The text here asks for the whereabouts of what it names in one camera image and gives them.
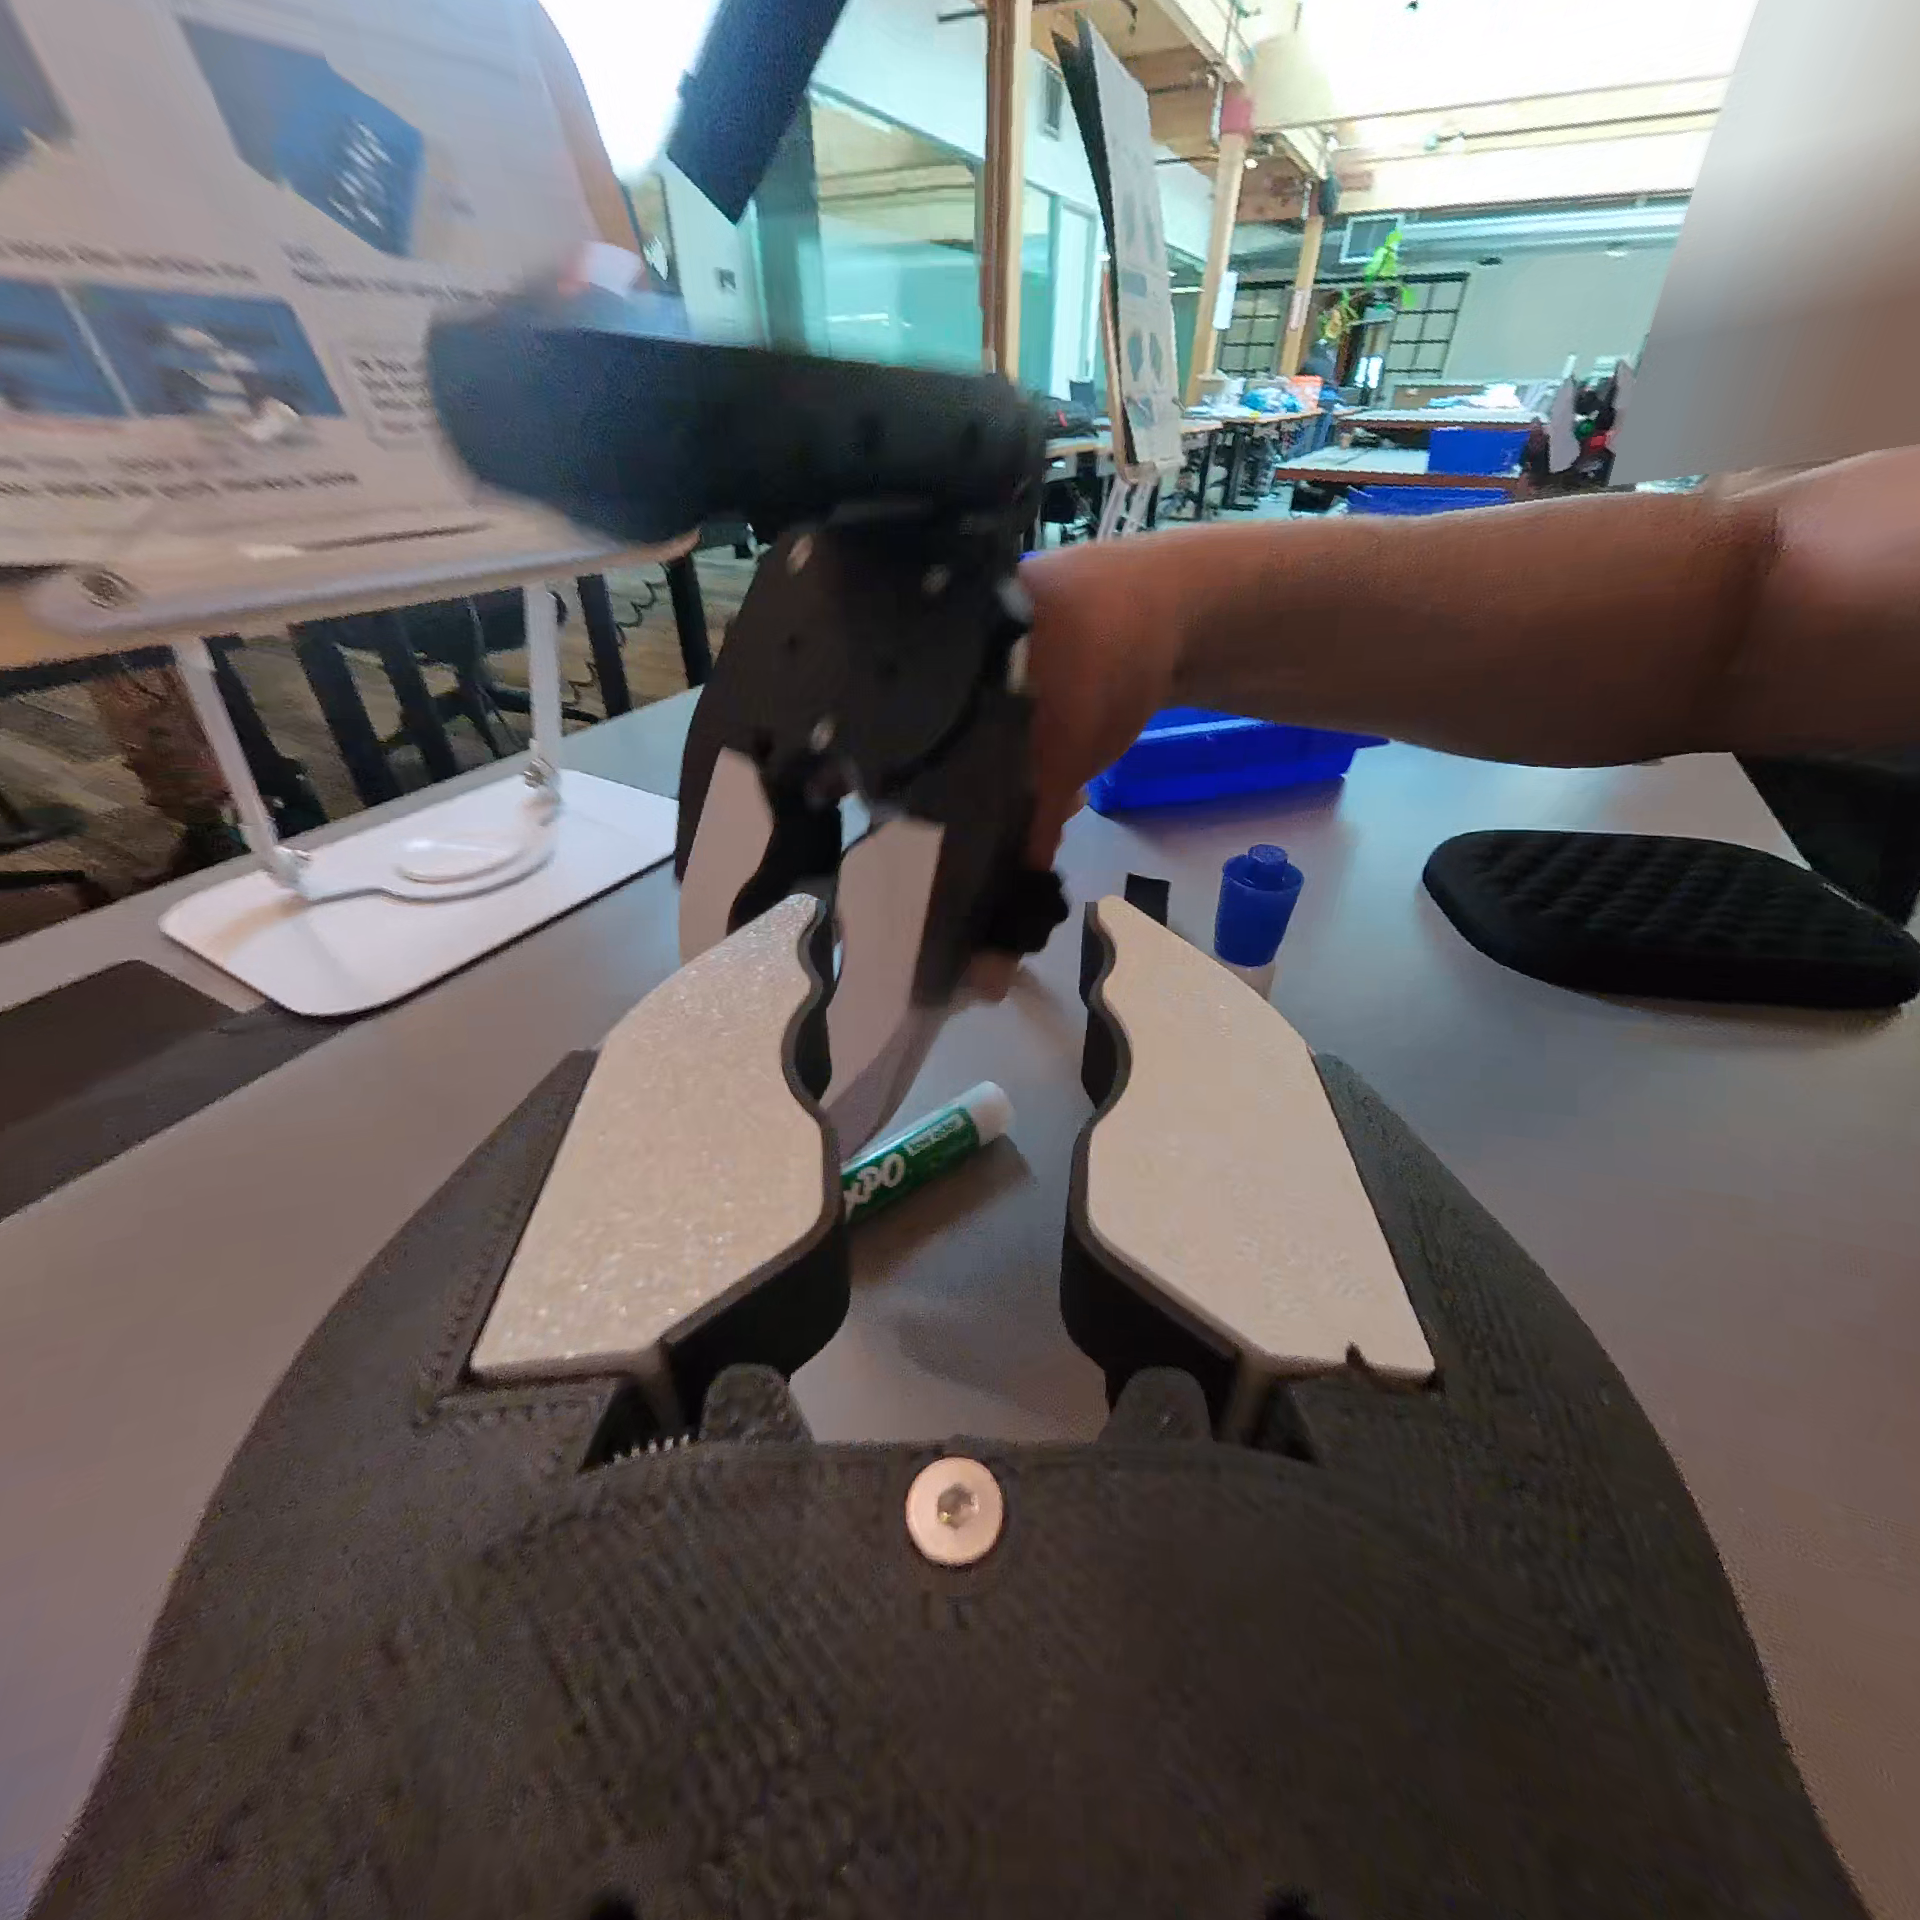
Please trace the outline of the blue dry erase marker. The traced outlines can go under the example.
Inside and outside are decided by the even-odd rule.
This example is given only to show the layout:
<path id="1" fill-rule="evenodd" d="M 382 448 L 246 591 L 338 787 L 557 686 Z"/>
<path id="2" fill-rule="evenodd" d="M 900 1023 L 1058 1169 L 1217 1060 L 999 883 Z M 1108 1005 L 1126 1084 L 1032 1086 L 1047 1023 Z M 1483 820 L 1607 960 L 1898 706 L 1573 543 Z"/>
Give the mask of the blue dry erase marker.
<path id="1" fill-rule="evenodd" d="M 1221 863 L 1214 960 L 1271 1000 L 1303 875 L 1283 848 L 1259 842 Z"/>

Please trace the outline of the standing poster board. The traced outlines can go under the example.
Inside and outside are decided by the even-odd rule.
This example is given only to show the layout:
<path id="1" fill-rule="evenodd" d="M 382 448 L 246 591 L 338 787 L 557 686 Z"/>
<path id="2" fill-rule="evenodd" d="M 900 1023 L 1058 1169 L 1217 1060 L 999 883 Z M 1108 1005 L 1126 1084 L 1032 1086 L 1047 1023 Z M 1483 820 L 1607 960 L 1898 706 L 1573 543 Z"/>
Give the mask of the standing poster board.
<path id="1" fill-rule="evenodd" d="M 1104 365 L 1115 389 L 1118 459 L 1129 475 L 1167 477 L 1183 460 L 1183 401 L 1149 101 L 1088 19 L 1051 35 L 1051 50 L 1108 253 Z"/>

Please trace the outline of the white document stand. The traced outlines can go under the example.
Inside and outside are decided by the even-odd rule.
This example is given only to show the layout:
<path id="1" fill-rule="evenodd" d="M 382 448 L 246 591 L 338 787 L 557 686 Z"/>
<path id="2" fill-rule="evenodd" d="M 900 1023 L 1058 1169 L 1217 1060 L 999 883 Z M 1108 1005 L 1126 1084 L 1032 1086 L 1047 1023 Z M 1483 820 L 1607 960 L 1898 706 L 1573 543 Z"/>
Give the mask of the white document stand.
<path id="1" fill-rule="evenodd" d="M 541 280 L 572 277 L 637 292 L 651 271 L 634 208 L 555 25 L 541 68 L 595 231 Z M 616 547 L 472 487 L 464 504 L 438 515 L 364 534 L 239 528 L 196 542 L 139 542 L 113 560 L 4 563 L 4 644 L 22 647 L 7 663 L 95 661 L 151 644 L 175 661 L 236 805 L 250 863 L 173 906 L 163 932 L 293 1014 L 344 1019 L 403 1000 L 672 855 L 672 810 L 660 799 L 619 799 L 613 782 L 559 769 L 555 590 L 609 563 L 667 556 L 673 547 Z M 517 590 L 523 599 L 530 753 L 487 784 L 428 799 L 403 820 L 322 848 L 280 840 L 225 709 L 208 639 L 297 632 L 358 612 L 382 617 L 382 632 L 394 636 L 398 609 L 487 590 Z"/>

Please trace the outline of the black wrist rest pad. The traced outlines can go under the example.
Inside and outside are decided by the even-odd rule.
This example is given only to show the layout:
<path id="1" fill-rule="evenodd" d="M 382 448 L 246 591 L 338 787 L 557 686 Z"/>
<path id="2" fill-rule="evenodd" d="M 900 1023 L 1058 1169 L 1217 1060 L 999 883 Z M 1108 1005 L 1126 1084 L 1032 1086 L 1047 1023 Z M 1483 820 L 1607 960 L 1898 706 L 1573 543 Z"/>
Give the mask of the black wrist rest pad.
<path id="1" fill-rule="evenodd" d="M 1642 832 L 1460 832 L 1423 893 L 1497 966 L 1574 993 L 1894 1013 L 1916 938 L 1760 850 Z"/>

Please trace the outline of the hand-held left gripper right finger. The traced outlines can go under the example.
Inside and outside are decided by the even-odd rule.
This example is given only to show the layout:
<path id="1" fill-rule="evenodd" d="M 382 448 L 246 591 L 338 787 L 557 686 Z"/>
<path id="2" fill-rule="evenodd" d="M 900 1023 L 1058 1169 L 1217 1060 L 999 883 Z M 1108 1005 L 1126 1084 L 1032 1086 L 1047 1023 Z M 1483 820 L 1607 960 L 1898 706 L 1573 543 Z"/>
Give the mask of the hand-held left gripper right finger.
<path id="1" fill-rule="evenodd" d="M 1428 1391 L 1437 1359 L 1297 1029 L 1118 896 L 1084 912 L 1084 1007 L 1058 1315 L 1108 1402 L 1180 1370 L 1214 1435 L 1259 1435 L 1292 1379 Z"/>

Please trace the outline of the green dry erase marker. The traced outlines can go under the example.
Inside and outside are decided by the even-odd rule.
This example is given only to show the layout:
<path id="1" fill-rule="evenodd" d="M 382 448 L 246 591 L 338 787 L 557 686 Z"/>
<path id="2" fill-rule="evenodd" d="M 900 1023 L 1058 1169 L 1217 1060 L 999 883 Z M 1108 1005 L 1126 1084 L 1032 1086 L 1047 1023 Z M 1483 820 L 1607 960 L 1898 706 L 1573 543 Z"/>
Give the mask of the green dry erase marker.
<path id="1" fill-rule="evenodd" d="M 936 1110 L 863 1145 L 838 1169 L 847 1227 L 892 1213 L 906 1199 L 938 1183 L 1007 1137 L 1014 1105 L 995 1082 L 972 1084 Z"/>

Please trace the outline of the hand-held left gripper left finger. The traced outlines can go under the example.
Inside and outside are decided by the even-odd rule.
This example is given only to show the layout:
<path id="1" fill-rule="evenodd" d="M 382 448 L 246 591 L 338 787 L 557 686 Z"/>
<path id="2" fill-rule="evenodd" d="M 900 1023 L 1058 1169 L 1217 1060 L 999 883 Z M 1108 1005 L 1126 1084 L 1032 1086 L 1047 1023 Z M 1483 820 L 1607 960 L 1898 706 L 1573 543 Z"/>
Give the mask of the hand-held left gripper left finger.
<path id="1" fill-rule="evenodd" d="M 692 1420 L 722 1370 L 790 1378 L 851 1307 L 823 1041 L 827 906 L 790 896 L 605 1035 L 467 1351 L 477 1383 L 629 1379 Z"/>

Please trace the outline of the person's right forearm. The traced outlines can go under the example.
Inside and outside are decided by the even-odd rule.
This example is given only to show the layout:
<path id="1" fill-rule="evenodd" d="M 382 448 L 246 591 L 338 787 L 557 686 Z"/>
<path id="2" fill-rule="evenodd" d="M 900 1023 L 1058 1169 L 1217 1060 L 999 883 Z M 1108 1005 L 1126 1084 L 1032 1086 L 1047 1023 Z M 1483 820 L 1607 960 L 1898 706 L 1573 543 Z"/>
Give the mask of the person's right forearm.
<path id="1" fill-rule="evenodd" d="M 1191 706 L 1536 769 L 1916 747 L 1916 448 L 1203 551 Z"/>

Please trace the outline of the dark hanging banner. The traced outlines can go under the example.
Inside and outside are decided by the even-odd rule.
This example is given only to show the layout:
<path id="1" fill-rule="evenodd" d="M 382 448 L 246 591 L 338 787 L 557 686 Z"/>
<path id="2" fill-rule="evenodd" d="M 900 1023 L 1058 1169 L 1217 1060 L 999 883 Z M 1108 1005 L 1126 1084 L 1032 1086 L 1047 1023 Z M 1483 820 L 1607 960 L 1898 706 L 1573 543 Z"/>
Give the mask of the dark hanging banner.
<path id="1" fill-rule="evenodd" d="M 715 3 L 682 79 L 667 161 L 738 225 L 847 3 Z"/>

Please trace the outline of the person's right hand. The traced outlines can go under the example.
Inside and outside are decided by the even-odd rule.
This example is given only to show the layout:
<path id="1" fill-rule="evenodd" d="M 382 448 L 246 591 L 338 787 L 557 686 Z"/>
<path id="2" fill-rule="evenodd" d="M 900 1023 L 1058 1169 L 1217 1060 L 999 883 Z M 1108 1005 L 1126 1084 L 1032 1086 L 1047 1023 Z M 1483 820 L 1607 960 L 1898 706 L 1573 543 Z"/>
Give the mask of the person's right hand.
<path id="1" fill-rule="evenodd" d="M 1029 825 L 1023 863 L 1049 871 L 1084 787 L 1168 706 L 1188 591 L 1210 531 L 1139 534 L 1019 563 L 1024 631 Z"/>

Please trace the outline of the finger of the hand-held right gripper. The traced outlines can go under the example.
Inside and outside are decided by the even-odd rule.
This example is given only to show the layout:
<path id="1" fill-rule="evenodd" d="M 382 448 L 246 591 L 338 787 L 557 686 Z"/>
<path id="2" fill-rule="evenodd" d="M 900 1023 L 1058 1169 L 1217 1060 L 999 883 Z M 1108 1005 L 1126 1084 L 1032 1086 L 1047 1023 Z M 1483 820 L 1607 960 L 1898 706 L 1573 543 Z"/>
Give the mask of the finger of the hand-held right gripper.
<path id="1" fill-rule="evenodd" d="M 770 805 L 758 765 L 738 749 L 718 749 L 701 792 L 683 769 L 676 825 L 676 938 L 687 966 L 730 938 L 736 901 L 768 855 Z"/>
<path id="2" fill-rule="evenodd" d="M 834 889 L 837 989 L 823 1114 L 853 1160 L 899 1114 L 946 1019 L 915 997 L 943 825 L 884 820 L 843 855 Z"/>

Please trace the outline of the printed instruction sheet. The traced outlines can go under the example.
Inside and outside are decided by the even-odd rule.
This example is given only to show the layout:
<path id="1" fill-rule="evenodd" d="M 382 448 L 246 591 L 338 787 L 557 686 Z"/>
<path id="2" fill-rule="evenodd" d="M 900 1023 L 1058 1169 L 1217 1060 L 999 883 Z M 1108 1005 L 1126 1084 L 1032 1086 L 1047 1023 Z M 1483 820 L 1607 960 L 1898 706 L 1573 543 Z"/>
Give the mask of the printed instruction sheet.
<path id="1" fill-rule="evenodd" d="M 4 563 L 476 487 L 428 333 L 592 215 L 535 3 L 4 3 Z"/>

